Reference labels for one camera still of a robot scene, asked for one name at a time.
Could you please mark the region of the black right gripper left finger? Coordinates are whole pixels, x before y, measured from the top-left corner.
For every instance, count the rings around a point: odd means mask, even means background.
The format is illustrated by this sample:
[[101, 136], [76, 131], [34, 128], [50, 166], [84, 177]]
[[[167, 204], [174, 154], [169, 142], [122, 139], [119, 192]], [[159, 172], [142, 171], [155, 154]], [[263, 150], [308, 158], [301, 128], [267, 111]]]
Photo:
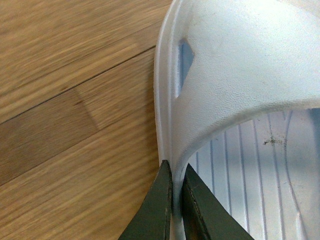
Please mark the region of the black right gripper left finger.
[[172, 189], [170, 164], [163, 160], [139, 210], [119, 239], [168, 240], [171, 228]]

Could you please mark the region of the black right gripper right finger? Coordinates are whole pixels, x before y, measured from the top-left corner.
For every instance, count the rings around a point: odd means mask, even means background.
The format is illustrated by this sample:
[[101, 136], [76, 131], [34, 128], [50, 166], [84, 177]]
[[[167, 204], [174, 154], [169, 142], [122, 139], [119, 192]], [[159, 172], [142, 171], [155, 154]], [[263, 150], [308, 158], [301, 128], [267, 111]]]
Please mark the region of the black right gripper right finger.
[[190, 164], [182, 186], [182, 217], [187, 240], [251, 240], [224, 209]]

